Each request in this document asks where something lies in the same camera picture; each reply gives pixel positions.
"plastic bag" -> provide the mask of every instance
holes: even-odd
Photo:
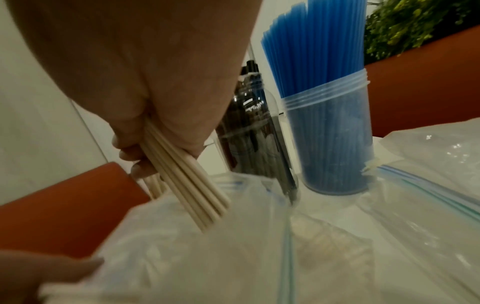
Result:
[[[290,221],[277,181],[231,173],[213,179],[233,206],[207,233],[172,195],[136,207],[99,249],[106,264],[79,285],[94,296],[53,293],[48,303],[104,303],[112,295],[124,303],[376,300],[368,241],[304,215]]]
[[[480,301],[480,119],[393,132],[362,209],[458,302]]]

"table surface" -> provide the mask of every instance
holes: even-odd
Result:
[[[292,134],[284,115],[280,116],[283,136],[292,160],[295,173],[300,178],[300,164],[294,148]],[[373,138],[375,157],[382,162],[399,158],[387,151]],[[227,166],[215,146],[206,147],[198,159],[208,174],[220,174]],[[439,286],[432,282],[416,265],[410,262],[398,249],[393,247],[383,235],[387,233],[361,211],[356,202],[359,196],[328,196],[306,188],[300,182],[300,203],[297,208],[318,219],[325,220],[346,231],[373,241],[375,251],[375,278],[386,304],[446,304],[455,303]]]

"hand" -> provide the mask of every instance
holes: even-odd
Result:
[[[0,303],[35,303],[42,283],[77,282],[92,274],[102,259],[74,260],[20,251],[0,250]]]
[[[7,0],[62,91],[107,122],[134,178],[146,112],[198,157],[234,92],[261,0]]]

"clear container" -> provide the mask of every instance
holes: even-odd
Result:
[[[327,195],[368,188],[374,157],[366,70],[284,98],[305,185]]]
[[[297,201],[298,179],[292,170],[278,108],[272,94],[263,88],[260,73],[250,73],[238,82],[216,133],[216,144],[230,171],[276,178],[290,201]]]

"orange planter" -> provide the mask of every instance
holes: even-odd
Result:
[[[374,136],[480,116],[480,26],[366,69]]]

